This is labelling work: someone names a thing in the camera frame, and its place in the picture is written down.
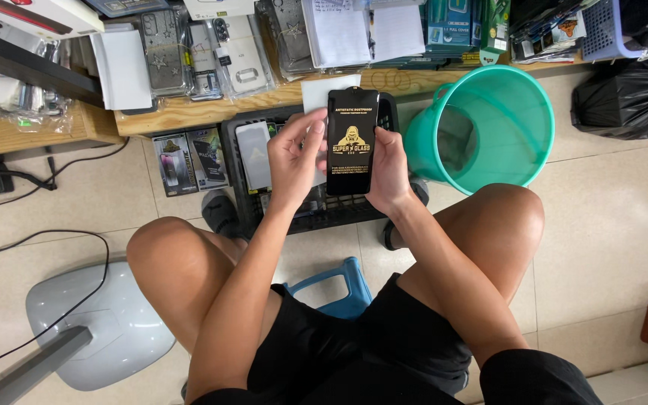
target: star decoration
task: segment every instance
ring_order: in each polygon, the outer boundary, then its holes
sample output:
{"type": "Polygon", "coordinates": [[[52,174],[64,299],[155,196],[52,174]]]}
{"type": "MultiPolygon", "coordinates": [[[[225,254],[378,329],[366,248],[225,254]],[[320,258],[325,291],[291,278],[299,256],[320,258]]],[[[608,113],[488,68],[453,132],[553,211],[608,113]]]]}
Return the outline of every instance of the star decoration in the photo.
{"type": "Polygon", "coordinates": [[[167,62],[164,61],[164,57],[159,58],[157,55],[154,55],[154,61],[151,63],[152,66],[156,66],[156,71],[162,68],[162,66],[168,66],[167,62]]]}
{"type": "Polygon", "coordinates": [[[287,35],[292,35],[294,39],[297,39],[297,34],[301,34],[302,31],[299,29],[299,22],[297,21],[296,25],[291,25],[290,23],[286,23],[286,27],[289,28],[288,32],[286,33],[287,35]]]}

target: foot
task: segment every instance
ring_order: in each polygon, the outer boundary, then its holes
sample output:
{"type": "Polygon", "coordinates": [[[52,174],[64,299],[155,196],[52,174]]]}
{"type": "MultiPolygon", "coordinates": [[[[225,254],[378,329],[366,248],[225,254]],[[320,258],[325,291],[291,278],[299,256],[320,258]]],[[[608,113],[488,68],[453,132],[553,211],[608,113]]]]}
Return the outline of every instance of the foot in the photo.
{"type": "Polygon", "coordinates": [[[222,190],[216,189],[204,196],[202,217],[215,234],[229,239],[242,239],[241,242],[247,243],[240,230],[236,208],[222,190]]]}
{"type": "MultiPolygon", "coordinates": [[[[429,188],[426,186],[425,181],[420,177],[412,177],[409,179],[409,185],[411,186],[417,198],[419,198],[419,201],[421,201],[426,207],[426,205],[429,203],[429,188]]],[[[384,226],[384,231],[382,232],[382,236],[383,236],[382,245],[384,245],[384,247],[387,248],[387,250],[391,250],[391,251],[401,249],[398,247],[394,247],[392,245],[393,230],[394,230],[394,223],[392,222],[392,220],[389,220],[387,222],[387,225],[384,226]]]]}

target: person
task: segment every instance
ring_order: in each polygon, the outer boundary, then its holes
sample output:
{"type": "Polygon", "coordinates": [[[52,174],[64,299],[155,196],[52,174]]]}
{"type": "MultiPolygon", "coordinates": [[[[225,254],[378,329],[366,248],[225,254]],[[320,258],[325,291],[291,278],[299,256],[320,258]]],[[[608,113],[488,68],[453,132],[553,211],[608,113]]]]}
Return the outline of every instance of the person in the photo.
{"type": "Polygon", "coordinates": [[[128,244],[144,296],[192,355],[186,403],[460,404],[474,356],[487,405],[601,404],[573,364],[528,348],[509,311],[542,237],[539,198],[491,184],[431,215],[398,133],[375,130],[366,198],[391,219],[387,248],[409,248],[416,263],[355,321],[271,285],[294,212],[326,167],[315,162],[325,118],[292,117],[269,141],[271,201],[249,242],[229,199],[211,192],[202,214],[214,232],[162,217],[128,244]]]}

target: leg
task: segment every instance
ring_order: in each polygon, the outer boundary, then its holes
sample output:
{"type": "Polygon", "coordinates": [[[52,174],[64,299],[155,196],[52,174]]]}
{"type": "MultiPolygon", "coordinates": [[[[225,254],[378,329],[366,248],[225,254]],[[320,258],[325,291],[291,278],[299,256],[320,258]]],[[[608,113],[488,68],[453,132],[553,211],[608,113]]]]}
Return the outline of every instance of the leg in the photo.
{"type": "MultiPolygon", "coordinates": [[[[129,241],[127,261],[144,296],[176,340],[191,353],[199,328],[246,243],[197,229],[177,217],[142,226],[129,241]]],[[[269,292],[261,341],[282,297],[269,292]]]]}
{"type": "MultiPolygon", "coordinates": [[[[539,197],[524,187],[491,184],[434,217],[502,297],[511,302],[544,231],[544,208],[539,197]]],[[[406,247],[396,229],[391,233],[391,243],[406,247]]],[[[442,313],[437,308],[437,292],[429,288],[419,264],[411,266],[397,284],[442,313]]]]}

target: lavender plastic basket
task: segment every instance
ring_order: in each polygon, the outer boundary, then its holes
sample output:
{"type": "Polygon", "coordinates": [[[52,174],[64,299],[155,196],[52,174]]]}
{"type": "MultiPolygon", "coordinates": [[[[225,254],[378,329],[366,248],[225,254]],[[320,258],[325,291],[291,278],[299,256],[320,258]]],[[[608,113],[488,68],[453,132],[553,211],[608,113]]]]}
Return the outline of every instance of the lavender plastic basket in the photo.
{"type": "Polygon", "coordinates": [[[583,14],[587,27],[587,37],[582,47],[584,60],[648,59],[648,49],[630,51],[624,46],[619,0],[599,0],[599,3],[584,10],[583,14]]]}

